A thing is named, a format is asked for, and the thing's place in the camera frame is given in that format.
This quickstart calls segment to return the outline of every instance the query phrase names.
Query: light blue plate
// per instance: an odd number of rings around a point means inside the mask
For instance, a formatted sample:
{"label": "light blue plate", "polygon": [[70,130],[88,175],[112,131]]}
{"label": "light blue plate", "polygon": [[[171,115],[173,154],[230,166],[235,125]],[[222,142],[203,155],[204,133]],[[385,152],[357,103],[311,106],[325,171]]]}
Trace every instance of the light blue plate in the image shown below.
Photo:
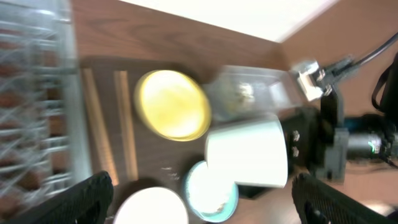
{"label": "light blue plate", "polygon": [[233,189],[231,191],[231,195],[229,196],[229,200],[224,204],[223,210],[218,213],[214,213],[214,214],[201,213],[192,207],[192,204],[188,199],[189,175],[194,169],[196,169],[200,164],[202,164],[204,162],[205,161],[200,161],[200,162],[196,163],[190,169],[188,175],[186,176],[185,180],[183,181],[183,196],[184,196],[185,201],[188,203],[189,208],[194,212],[194,214],[196,216],[198,216],[202,220],[204,220],[206,222],[213,222],[213,223],[223,222],[232,216],[232,214],[236,210],[236,206],[238,205],[239,192],[238,192],[238,186],[235,183],[233,184]]}

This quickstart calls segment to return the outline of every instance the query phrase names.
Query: transparent container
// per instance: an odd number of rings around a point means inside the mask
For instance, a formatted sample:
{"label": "transparent container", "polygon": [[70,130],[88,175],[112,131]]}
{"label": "transparent container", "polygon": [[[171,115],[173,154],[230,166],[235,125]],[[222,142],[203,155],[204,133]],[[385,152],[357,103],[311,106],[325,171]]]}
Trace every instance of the transparent container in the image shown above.
{"label": "transparent container", "polygon": [[301,106],[294,84],[285,71],[227,65],[204,89],[213,120],[226,122]]}

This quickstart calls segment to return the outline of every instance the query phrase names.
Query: yellow bowl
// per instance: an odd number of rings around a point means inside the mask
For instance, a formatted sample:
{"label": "yellow bowl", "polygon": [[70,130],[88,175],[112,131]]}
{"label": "yellow bowl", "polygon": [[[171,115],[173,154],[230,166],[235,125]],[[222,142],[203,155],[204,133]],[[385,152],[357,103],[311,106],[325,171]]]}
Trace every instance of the yellow bowl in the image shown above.
{"label": "yellow bowl", "polygon": [[210,105],[200,86],[176,71],[145,74],[135,90],[135,104],[143,122],[158,135],[191,141],[210,125]]}

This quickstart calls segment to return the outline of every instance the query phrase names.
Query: wooden stick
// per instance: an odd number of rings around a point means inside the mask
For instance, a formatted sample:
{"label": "wooden stick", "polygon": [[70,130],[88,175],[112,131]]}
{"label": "wooden stick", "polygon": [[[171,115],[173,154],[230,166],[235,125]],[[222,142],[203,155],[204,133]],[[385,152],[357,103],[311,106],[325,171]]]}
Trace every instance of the wooden stick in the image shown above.
{"label": "wooden stick", "polygon": [[102,114],[93,72],[90,68],[85,68],[83,69],[82,74],[85,80],[83,82],[83,89],[85,92],[88,119],[90,121],[91,131],[93,132],[99,163],[101,164],[102,169],[108,171],[109,176],[112,178],[113,185],[116,186],[119,184],[118,173],[116,172],[112,148],[106,133],[104,116]]}
{"label": "wooden stick", "polygon": [[124,158],[129,180],[138,180],[138,166],[136,156],[136,143],[134,140],[134,129],[132,127],[132,113],[129,83],[127,71],[116,71],[114,73],[116,95],[119,105],[119,119],[122,131]]}

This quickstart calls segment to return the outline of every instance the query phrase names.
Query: brown table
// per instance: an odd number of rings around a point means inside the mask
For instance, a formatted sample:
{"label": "brown table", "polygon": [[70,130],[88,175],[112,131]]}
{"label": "brown table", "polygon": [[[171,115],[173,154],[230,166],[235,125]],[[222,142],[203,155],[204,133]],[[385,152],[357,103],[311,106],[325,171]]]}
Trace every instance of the brown table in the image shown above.
{"label": "brown table", "polygon": [[[202,83],[214,79],[222,65],[288,69],[280,44],[274,42],[117,0],[74,0],[72,3],[81,60],[105,55],[178,62],[193,70]],[[136,136],[145,137],[142,134],[146,130],[134,127],[134,131]],[[200,141],[190,147],[200,151],[204,138]],[[137,147],[151,150],[154,146],[147,143]],[[239,201],[238,210],[228,223],[243,220],[261,223],[262,209],[258,203]]]}

